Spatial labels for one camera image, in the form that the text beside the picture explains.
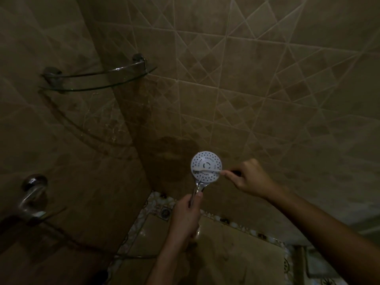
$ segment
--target glass corner shelf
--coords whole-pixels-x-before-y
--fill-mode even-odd
[[[157,68],[143,55],[135,54],[130,64],[110,70],[64,75],[55,67],[46,67],[42,76],[47,85],[41,89],[64,92],[92,91],[122,85],[142,78]]]

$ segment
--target person's left hand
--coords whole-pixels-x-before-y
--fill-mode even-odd
[[[168,242],[180,242],[182,247],[186,247],[188,241],[197,229],[201,218],[201,202],[203,193],[198,192],[194,196],[193,205],[189,208],[191,194],[184,196],[177,202],[171,216]]]

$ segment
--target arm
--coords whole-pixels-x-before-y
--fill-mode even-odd
[[[281,211],[349,284],[380,284],[380,249],[316,206],[274,182],[257,160],[243,162],[221,174],[253,196]]]
[[[187,247],[191,235],[197,231],[201,218],[202,192],[194,197],[191,208],[188,207],[190,198],[191,195],[186,195],[174,207],[168,235],[146,285],[172,284],[179,254]]]

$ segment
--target hand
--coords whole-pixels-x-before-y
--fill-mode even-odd
[[[189,208],[191,194],[186,195],[177,202],[170,220],[167,242],[180,243],[186,247],[187,243],[197,229],[201,218],[201,202],[203,193],[198,192],[193,199],[193,205]]]
[[[232,170],[240,171],[241,177],[232,173]],[[220,174],[233,182],[239,190],[264,199],[281,190],[281,186],[269,177],[256,159],[242,162],[230,170],[222,170]]]

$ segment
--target glass shelf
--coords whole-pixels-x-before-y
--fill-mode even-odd
[[[157,66],[149,63],[141,54],[134,55],[131,64],[111,70],[64,75],[57,68],[47,67],[42,74],[47,85],[42,85],[40,88],[61,93],[99,90],[137,80],[156,68]]]

